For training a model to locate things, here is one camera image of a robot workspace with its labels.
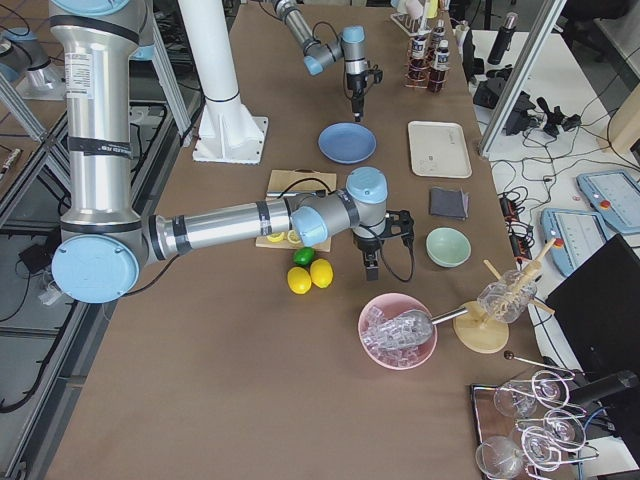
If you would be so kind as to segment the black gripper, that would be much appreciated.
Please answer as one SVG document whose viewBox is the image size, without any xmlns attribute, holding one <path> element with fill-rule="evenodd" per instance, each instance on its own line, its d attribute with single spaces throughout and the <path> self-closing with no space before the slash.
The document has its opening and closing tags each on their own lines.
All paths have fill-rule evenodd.
<svg viewBox="0 0 640 480">
<path fill-rule="evenodd" d="M 381 260 L 387 270 L 391 270 L 383 253 L 384 242 L 400 238 L 408 249 L 410 269 L 415 269 L 414 255 L 414 220 L 408 210 L 388 210 L 381 222 L 374 226 L 358 225 L 353 230 L 354 244 L 362 253 L 367 281 L 379 279 L 379 262 Z"/>
<path fill-rule="evenodd" d="M 372 77 L 374 84 L 383 80 L 383 71 L 374 65 L 361 72 L 345 72 L 347 98 L 351 101 L 352 113 L 355 122 L 361 122 L 364 117 L 364 97 L 367 92 L 368 79 Z"/>
</svg>

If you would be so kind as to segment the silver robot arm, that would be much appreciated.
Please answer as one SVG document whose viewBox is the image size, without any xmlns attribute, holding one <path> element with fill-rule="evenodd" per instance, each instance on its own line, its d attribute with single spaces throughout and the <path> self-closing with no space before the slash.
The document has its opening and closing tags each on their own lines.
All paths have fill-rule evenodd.
<svg viewBox="0 0 640 480">
<path fill-rule="evenodd" d="M 296 1 L 271 1 L 271 4 L 275 17 L 287 26 L 299 44 L 310 75 L 319 75 L 329 66 L 339 61 L 344 62 L 344 93 L 351 103 L 354 120 L 360 122 L 364 117 L 369 79 L 372 79 L 373 84 L 379 84 L 383 79 L 382 70 L 377 65 L 372 65 L 367 57 L 364 27 L 347 26 L 338 34 L 329 25 L 335 39 L 323 43 L 307 24 Z"/>
<path fill-rule="evenodd" d="M 311 75 L 344 60 L 356 120 L 363 114 L 369 68 L 362 26 L 348 26 L 329 44 L 316 39 L 296 1 L 268 1 L 292 33 Z M 205 107 L 195 157 L 258 164 L 268 119 L 241 102 L 222 1 L 198 7 L 178 1 Z M 322 196 L 302 193 L 222 208 L 196 216 L 141 217 L 132 206 L 129 133 L 129 60 L 154 53 L 151 1 L 49 1 L 50 26 L 65 54 L 71 207 L 61 217 L 62 243 L 52 273 L 75 300 L 108 303 L 137 283 L 143 267 L 213 245 L 295 231 L 315 246 L 350 229 L 363 254 L 367 280 L 378 277 L 384 240 L 400 237 L 414 271 L 413 219 L 386 208 L 381 171 L 359 167 L 346 187 Z"/>
</svg>

